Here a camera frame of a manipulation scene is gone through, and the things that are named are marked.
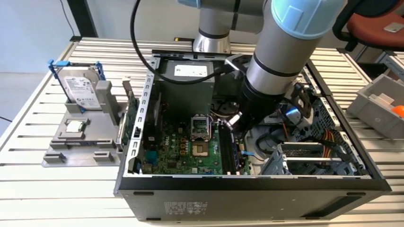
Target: black cable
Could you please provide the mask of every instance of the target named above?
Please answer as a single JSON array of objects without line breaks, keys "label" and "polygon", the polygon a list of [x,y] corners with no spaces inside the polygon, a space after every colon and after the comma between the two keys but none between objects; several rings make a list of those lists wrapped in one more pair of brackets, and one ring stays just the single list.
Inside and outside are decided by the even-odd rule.
[{"label": "black cable", "polygon": [[197,84],[199,82],[203,82],[205,80],[210,79],[211,77],[214,76],[219,76],[221,73],[223,73],[223,71],[217,71],[217,72],[213,72],[210,75],[199,78],[199,79],[195,79],[195,80],[190,80],[190,81],[177,81],[177,80],[173,80],[173,79],[169,79],[166,77],[163,77],[149,65],[149,63],[146,62],[146,60],[143,59],[143,56],[139,52],[139,49],[138,49],[138,45],[137,45],[137,41],[135,41],[135,37],[134,37],[134,17],[135,17],[135,13],[137,13],[137,8],[138,8],[138,4],[139,4],[139,0],[135,1],[134,3],[134,6],[133,6],[133,10],[131,10],[131,15],[130,15],[130,40],[131,40],[131,44],[133,44],[133,48],[134,48],[134,51],[137,53],[137,56],[143,64],[143,66],[147,68],[147,70],[161,78],[161,80],[166,81],[167,83],[171,83],[171,84],[178,84],[178,85],[189,85],[189,84]]},{"label": "black cable", "polygon": [[5,117],[1,117],[1,116],[0,116],[0,119],[5,120],[5,121],[7,121],[7,122],[11,122],[11,120],[10,120],[10,119],[6,119]]},{"label": "black cable", "polygon": [[254,155],[249,155],[251,157],[254,157],[258,161],[263,162],[265,160],[259,159],[258,157],[255,157]]},{"label": "black cable", "polygon": [[59,1],[59,3],[61,3],[61,9],[62,9],[62,14],[63,14],[65,20],[66,20],[66,22],[67,22],[67,24],[69,24],[69,27],[70,27],[70,32],[73,33],[73,36],[75,36],[74,31],[73,31],[73,28],[71,28],[71,26],[70,26],[70,22],[69,22],[67,16],[65,15],[65,10],[63,10],[62,1],[61,1],[61,0],[58,0],[58,1]]}]

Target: label sticker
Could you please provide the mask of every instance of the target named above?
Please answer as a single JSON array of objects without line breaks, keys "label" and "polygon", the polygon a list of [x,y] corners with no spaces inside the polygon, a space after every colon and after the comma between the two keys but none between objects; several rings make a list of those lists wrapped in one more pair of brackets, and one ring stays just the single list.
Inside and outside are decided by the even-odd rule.
[{"label": "label sticker", "polygon": [[101,108],[95,98],[93,86],[87,78],[65,77],[63,81],[78,106],[81,106],[83,109]]},{"label": "label sticker", "polygon": [[198,215],[205,214],[207,202],[163,202],[167,215]]},{"label": "label sticker", "polygon": [[205,77],[205,76],[207,76],[207,66],[205,66],[205,65],[175,65],[174,76]]}]

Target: metal worktable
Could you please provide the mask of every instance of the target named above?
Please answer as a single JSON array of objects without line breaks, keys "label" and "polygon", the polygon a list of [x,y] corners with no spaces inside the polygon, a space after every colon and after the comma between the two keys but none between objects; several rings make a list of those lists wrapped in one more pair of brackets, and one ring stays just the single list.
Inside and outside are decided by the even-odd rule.
[{"label": "metal worktable", "polygon": [[[190,51],[189,42],[138,44],[145,57],[150,56],[151,49]],[[233,44],[231,51],[251,54],[253,45]],[[350,57],[334,49],[317,48],[310,59],[339,107],[345,109],[355,91],[369,83],[367,77]],[[126,100],[119,82],[123,76],[130,76],[134,94],[139,95],[146,70],[127,40],[83,38],[69,44],[59,60],[101,61],[117,100]],[[125,201],[111,194],[118,167],[41,167],[42,155],[65,112],[63,102],[59,85],[47,73],[0,139],[0,220],[5,220],[0,226],[149,225],[137,222]],[[385,140],[358,119],[347,117],[391,186],[389,195],[330,221],[155,222],[153,225],[404,226],[404,141]]]},{"label": "metal worktable", "polygon": [[383,63],[398,78],[404,80],[404,52],[383,51],[375,63]]}]

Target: gray storage bin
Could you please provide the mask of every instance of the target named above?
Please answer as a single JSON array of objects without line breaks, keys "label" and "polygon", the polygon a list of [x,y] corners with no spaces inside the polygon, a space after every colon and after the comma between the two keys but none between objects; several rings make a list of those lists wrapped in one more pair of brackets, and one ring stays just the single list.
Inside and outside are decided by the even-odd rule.
[{"label": "gray storage bin", "polygon": [[404,139],[404,119],[390,111],[398,105],[404,105],[404,84],[381,74],[358,90],[346,111],[386,138]]}]

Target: robotic arm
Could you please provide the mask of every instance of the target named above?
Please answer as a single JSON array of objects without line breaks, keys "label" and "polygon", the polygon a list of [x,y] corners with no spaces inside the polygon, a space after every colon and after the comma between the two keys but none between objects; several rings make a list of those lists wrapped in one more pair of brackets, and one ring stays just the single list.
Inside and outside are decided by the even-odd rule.
[{"label": "robotic arm", "polygon": [[[178,2],[215,11],[215,17],[210,19],[218,18],[219,11],[230,11],[230,6],[238,13],[258,16],[257,7],[261,4],[263,24],[241,87],[238,113],[226,121],[233,133],[241,137],[251,126],[275,111],[322,35],[333,26],[343,0],[271,0],[271,2],[178,0]],[[207,30],[206,28],[209,28],[206,24],[199,27],[199,34],[202,30]]]}]

